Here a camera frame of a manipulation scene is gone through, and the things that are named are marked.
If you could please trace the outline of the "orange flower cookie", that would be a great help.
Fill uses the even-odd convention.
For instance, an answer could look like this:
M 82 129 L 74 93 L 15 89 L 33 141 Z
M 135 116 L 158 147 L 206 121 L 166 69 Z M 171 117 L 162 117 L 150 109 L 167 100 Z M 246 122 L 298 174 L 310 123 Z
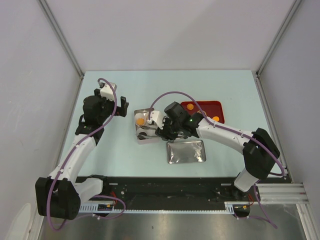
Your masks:
M 143 126 L 146 121 L 144 118 L 137 118 L 135 122 L 138 126 Z

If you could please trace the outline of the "orange round cookie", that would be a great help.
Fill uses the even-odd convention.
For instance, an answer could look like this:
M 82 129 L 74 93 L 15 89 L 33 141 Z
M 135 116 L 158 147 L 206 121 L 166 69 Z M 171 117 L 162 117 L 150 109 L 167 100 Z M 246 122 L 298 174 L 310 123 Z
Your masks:
M 206 113 L 205 111 L 202 111 L 202 112 L 201 112 L 200 110 L 198 110 L 197 113 L 199 113 L 199 114 L 202 114 L 202 113 L 203 113 L 205 116 L 207 116 L 207 113 Z

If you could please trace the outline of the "metal tongs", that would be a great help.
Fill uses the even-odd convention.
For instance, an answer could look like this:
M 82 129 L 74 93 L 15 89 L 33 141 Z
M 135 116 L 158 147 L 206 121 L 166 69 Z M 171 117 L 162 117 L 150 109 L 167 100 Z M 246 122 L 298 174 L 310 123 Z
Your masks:
M 146 130 L 147 134 L 149 135 L 149 139 L 159 139 L 160 138 L 158 135 L 156 135 L 155 128 L 148 128 L 148 129 L 144 129 L 144 130 Z

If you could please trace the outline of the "black round cookie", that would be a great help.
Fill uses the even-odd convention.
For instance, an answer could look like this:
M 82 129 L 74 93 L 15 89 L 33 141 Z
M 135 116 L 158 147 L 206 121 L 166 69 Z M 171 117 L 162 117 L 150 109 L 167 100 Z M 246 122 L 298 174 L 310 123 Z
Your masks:
M 148 136 L 147 136 L 147 135 L 143 135 L 143 134 L 139 134 L 137 137 L 138 137 L 140 140 L 148 139 Z

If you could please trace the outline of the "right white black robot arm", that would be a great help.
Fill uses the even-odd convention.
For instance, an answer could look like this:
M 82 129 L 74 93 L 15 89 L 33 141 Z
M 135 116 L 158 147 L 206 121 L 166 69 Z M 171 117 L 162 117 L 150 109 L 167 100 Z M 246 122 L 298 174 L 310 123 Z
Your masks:
M 236 129 L 200 112 L 189 114 L 177 102 L 168 105 L 164 113 L 153 110 L 148 121 L 156 124 L 155 135 L 164 141 L 173 143 L 177 139 L 195 137 L 218 142 L 242 154 L 244 170 L 230 188 L 231 196 L 237 201 L 247 197 L 249 189 L 265 180 L 279 163 L 280 151 L 263 128 L 255 131 Z

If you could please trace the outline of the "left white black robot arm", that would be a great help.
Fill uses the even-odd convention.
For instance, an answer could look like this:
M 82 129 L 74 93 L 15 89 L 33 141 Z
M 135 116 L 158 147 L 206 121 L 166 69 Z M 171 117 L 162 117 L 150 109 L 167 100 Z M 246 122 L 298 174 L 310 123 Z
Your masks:
M 115 98 L 117 86 L 114 83 L 94 90 L 94 94 L 83 100 L 83 114 L 67 155 L 48 177 L 40 177 L 35 183 L 37 211 L 41 216 L 73 220 L 81 204 L 96 196 L 105 200 L 111 188 L 103 183 L 102 177 L 88 177 L 77 183 L 79 172 L 89 154 L 98 145 L 104 133 L 103 124 L 112 116 L 125 117 L 128 102 Z

